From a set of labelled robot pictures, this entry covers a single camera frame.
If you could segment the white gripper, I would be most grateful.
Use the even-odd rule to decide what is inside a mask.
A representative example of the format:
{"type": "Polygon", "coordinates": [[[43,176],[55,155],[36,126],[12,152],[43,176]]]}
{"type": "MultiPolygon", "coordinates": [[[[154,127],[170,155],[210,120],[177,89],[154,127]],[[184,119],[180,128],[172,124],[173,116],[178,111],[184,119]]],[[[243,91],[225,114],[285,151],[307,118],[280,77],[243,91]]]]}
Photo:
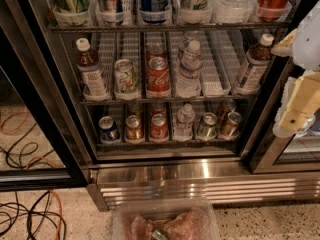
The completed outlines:
{"type": "Polygon", "coordinates": [[[320,108],[320,1],[284,39],[271,48],[279,57],[292,57],[305,70],[298,78],[289,77],[283,90],[273,134],[288,138],[296,134],[320,108]]]}

